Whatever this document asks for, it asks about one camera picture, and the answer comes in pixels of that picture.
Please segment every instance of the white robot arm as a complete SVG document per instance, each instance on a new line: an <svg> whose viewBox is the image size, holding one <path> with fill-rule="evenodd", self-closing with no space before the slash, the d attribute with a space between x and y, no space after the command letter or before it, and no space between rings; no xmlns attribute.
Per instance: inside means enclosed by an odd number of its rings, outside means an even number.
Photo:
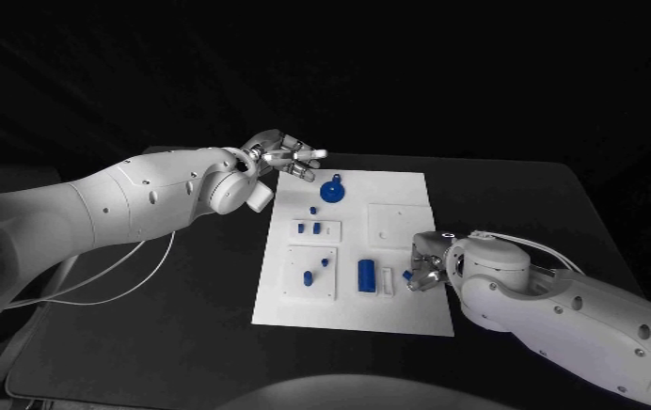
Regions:
<svg viewBox="0 0 651 410"><path fill-rule="evenodd" d="M260 212L273 192L258 176L274 167L313 181L309 168L323 157L325 150L270 130L241 149L146 154L81 180L0 194L0 311L36 276L75 255L159 238L244 202Z"/></svg>
<svg viewBox="0 0 651 410"><path fill-rule="evenodd" d="M527 252L498 237L482 231L468 237L419 233L410 290L449 283L474 323L511 332L533 352L585 380L651 404L651 302L577 268L537 267Z"/></svg>

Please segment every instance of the white cable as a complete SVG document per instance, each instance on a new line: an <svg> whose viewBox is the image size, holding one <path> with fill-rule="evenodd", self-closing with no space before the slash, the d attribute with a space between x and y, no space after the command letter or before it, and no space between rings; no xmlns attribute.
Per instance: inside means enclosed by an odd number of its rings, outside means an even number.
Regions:
<svg viewBox="0 0 651 410"><path fill-rule="evenodd" d="M566 267L570 270L575 269L575 271L580 275L586 275L586 273L580 270L579 266L567 259L567 257L564 255L562 255L553 248L547 247L546 245L541 245L541 244L538 244L527 239L518 238L515 236L510 236L508 234L492 233L491 231L476 231L476 232L481 234L485 234L488 236L495 236L497 238L507 239L508 241L528 245L530 247L534 247L538 250L543 250L550 255L553 255L556 258L559 258L560 262L563 262L563 264L566 265Z"/></svg>
<svg viewBox="0 0 651 410"><path fill-rule="evenodd" d="M172 247L172 241L173 241L173 233L172 233L172 237L170 237L170 239L169 239L168 252L169 252L169 248ZM134 249L123 256L123 259L121 259L111 267L108 267L103 272L100 272L95 276L91 276L87 280L84 280L79 284L77 284L77 285L72 286L71 288L65 289L64 291L55 292L53 294L48 295L46 297L39 297L38 299L20 300L20 301L17 301L17 302L13 302L13 303L6 307L6 309L10 309L10 308L20 308L20 307L25 307L26 305L38 304L38 303L46 302L46 301L49 301L49 302L58 302L58 303L68 303L68 302L56 301L56 300L51 300L51 299L53 299L55 297L59 297L59 296L61 296L62 294L65 294L66 292L71 292L71 291L77 290L77 289L81 288L84 285L87 285L88 283L91 283L91 281L95 281L101 276L104 276L105 274L108 274L108 272L111 272L113 269L116 269L116 267L118 267L120 264L123 264L123 262L126 262L126 260L129 260L129 258L130 258L131 255L136 253L136 251L139 250L139 248L143 246L144 243L146 243L146 241L142 241L142 242L136 245L136 248L134 248ZM166 255L163 256L163 260L162 260L160 264L163 264L163 261L166 260L168 252L166 252Z"/></svg>
<svg viewBox="0 0 651 410"><path fill-rule="evenodd" d="M169 238L169 246L168 246L168 251L166 254L163 255L163 258L160 259L159 265L156 266L156 268L153 269L152 273L146 276L146 279L126 292L123 292L120 295L117 295L116 297L111 297L110 299L101 300L100 302L68 302L65 300L53 300L52 298L46 298L45 300L48 302L55 302L56 304L66 304L66 305L78 305L78 306L91 306L91 305L100 305L100 304L107 304L108 302L113 302L114 300L118 300L121 297L124 297L127 294L130 294L131 292L134 292L149 281L149 279L153 277L153 275L156 274L157 270L160 269L160 266L163 265L163 262L166 261L166 257L168 257L168 253L169 250L172 249L172 243L173 243L173 233L172 232L172 237Z"/></svg>

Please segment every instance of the blue block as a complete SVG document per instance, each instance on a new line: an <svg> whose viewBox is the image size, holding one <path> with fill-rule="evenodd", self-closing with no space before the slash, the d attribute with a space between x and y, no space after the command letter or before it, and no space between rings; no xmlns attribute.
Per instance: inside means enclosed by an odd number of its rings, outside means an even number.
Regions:
<svg viewBox="0 0 651 410"><path fill-rule="evenodd" d="M358 261L357 281L360 292L375 292L375 262L373 260Z"/></svg>

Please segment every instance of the black table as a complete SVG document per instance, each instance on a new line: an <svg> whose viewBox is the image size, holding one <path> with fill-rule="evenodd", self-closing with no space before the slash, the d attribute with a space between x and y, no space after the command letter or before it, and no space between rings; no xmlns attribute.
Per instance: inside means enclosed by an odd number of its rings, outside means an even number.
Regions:
<svg viewBox="0 0 651 410"><path fill-rule="evenodd" d="M556 248L586 274L641 295L572 171L510 161L331 154L326 168L423 172L437 227L488 229ZM276 187L277 174L263 178ZM51 304L7 381L13 395L165 409L211 409L254 389L329 373L400 377L514 407L648 408L567 373L504 333L462 316L448 289L456 336L437 338L251 325L271 207L201 217L176 233L147 284L97 307ZM155 267L169 236L71 300L107 298ZM84 255L69 283L131 246ZM540 265L551 258L531 252Z"/></svg>

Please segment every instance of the blue object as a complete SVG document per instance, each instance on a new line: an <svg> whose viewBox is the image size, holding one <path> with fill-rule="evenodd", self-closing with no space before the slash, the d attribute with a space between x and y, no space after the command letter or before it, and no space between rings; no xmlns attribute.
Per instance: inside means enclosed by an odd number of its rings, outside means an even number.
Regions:
<svg viewBox="0 0 651 410"><path fill-rule="evenodd" d="M373 260L358 261L357 281L361 292L375 292L375 262Z"/></svg>
<svg viewBox="0 0 651 410"><path fill-rule="evenodd" d="M332 181L323 183L322 199L328 203L336 203L344 198L345 192L347 191L342 186L342 176L335 174Z"/></svg>

